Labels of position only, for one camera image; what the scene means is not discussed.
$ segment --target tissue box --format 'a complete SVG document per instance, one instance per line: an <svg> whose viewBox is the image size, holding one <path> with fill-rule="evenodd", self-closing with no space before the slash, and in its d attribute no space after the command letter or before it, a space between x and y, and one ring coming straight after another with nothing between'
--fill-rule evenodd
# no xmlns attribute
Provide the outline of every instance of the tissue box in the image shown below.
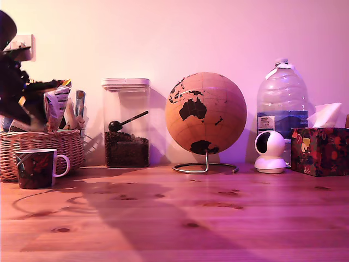
<svg viewBox="0 0 349 262"><path fill-rule="evenodd" d="M293 171L349 175L349 128L293 128L291 147Z"/></svg>

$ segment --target clear plastic container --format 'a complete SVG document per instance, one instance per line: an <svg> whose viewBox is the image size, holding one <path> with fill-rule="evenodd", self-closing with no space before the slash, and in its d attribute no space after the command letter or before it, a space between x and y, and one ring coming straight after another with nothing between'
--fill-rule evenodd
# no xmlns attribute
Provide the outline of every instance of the clear plastic container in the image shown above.
<svg viewBox="0 0 349 262"><path fill-rule="evenodd" d="M287 58L277 59L257 94L257 126L258 134L274 130L284 137L282 157L287 165L291 160L291 128L308 127L307 118L308 95L302 77Z"/></svg>
<svg viewBox="0 0 349 262"><path fill-rule="evenodd" d="M106 166L149 166L149 79L102 79L102 87Z"/></svg>

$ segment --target mug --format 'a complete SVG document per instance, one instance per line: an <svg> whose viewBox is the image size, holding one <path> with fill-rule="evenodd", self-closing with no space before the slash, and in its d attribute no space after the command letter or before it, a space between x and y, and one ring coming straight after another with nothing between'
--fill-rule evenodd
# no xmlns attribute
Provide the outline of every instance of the mug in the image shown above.
<svg viewBox="0 0 349 262"><path fill-rule="evenodd" d="M20 188L35 189L51 187L55 178L66 175L70 169L69 158L59 154L56 149L33 149L16 151L18 181ZM67 162L64 173L57 175L57 158Z"/></svg>

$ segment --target wall socket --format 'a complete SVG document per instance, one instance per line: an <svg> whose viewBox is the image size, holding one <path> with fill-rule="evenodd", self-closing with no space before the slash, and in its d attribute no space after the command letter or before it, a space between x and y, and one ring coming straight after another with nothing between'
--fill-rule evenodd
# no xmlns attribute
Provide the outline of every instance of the wall socket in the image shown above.
<svg viewBox="0 0 349 262"><path fill-rule="evenodd" d="M10 44L6 46L4 51L20 49L23 47L30 47L25 53L24 58L21 58L21 61L31 60L34 55L34 36L32 34L18 34L12 39Z"/></svg>

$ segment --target pink wall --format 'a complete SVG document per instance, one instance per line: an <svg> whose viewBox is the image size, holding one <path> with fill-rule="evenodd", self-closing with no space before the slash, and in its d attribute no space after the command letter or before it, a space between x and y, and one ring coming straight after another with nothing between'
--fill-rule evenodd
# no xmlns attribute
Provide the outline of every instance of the pink wall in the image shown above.
<svg viewBox="0 0 349 262"><path fill-rule="evenodd" d="M164 120L170 90L192 73L228 77L247 103L245 131L215 160L256 157L256 93L277 57L288 57L303 76L310 113L315 105L342 102L341 127L349 114L347 0L2 0L1 5L18 33L35 37L35 61L22 64L29 75L43 81L71 78L73 95L75 89L86 91L89 136L103 132L101 78L151 80L154 164L201 159L176 145ZM101 144L88 163L103 164L103 150Z"/></svg>

